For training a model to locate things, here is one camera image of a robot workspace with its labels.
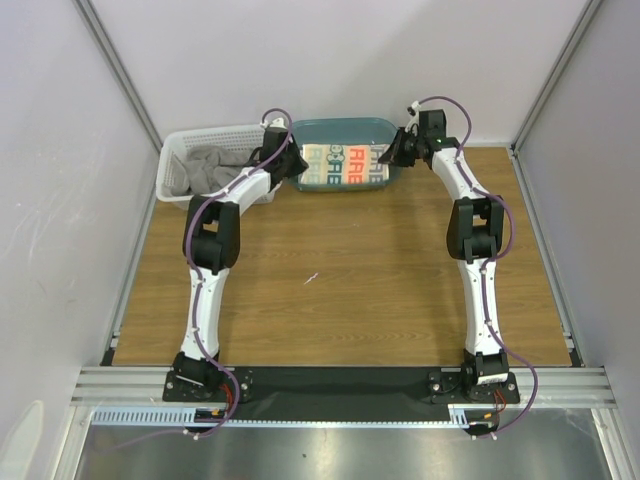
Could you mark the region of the orange white lettered towel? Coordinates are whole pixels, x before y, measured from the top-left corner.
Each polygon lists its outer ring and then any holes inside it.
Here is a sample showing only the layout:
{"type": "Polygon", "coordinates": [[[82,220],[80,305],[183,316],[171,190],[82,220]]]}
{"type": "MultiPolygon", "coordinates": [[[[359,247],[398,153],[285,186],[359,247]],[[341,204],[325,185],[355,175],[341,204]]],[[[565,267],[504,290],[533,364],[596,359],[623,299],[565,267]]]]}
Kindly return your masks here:
{"type": "Polygon", "coordinates": [[[389,166],[379,162],[386,144],[305,144],[302,157],[308,168],[298,177],[303,186],[355,187],[390,180],[389,166]]]}

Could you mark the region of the grey towel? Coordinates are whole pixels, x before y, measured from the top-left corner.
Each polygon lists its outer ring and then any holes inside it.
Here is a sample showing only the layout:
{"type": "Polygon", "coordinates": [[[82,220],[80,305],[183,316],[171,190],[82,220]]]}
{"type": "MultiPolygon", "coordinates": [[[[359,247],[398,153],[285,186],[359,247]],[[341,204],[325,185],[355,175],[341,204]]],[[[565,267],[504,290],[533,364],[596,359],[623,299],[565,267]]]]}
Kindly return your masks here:
{"type": "Polygon", "coordinates": [[[169,166],[174,173],[169,187],[172,196],[205,195],[227,186],[247,167],[256,149],[232,151],[220,146],[193,149],[181,160],[172,154],[169,166]]]}

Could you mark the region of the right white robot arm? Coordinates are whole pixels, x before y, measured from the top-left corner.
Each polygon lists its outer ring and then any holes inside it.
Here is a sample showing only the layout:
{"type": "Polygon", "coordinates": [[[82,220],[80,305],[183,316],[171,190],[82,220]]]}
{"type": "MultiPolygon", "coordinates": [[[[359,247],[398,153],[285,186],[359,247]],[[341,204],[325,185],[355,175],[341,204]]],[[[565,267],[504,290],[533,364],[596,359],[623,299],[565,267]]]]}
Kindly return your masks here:
{"type": "Polygon", "coordinates": [[[496,387],[505,385],[509,376],[495,289],[497,260],[504,246],[504,201],[478,181],[461,144],[447,135],[442,109],[421,111],[411,106],[408,112],[410,121],[398,129],[381,162],[408,168],[424,161],[452,200],[446,247],[461,275],[467,318],[455,389],[469,400],[481,402],[496,387]]]}

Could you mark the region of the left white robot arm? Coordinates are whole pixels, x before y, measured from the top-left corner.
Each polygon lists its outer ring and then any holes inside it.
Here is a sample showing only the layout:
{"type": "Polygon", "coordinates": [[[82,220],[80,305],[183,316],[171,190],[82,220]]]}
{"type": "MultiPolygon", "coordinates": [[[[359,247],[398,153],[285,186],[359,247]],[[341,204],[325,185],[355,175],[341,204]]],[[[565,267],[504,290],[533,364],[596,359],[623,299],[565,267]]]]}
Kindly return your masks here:
{"type": "Polygon", "coordinates": [[[188,324],[163,399],[209,401],[231,378],[218,361],[222,296],[241,248],[241,216],[286,178],[307,168],[292,132],[268,126],[250,163],[221,190],[189,202],[183,253],[190,267],[188,324]]]}

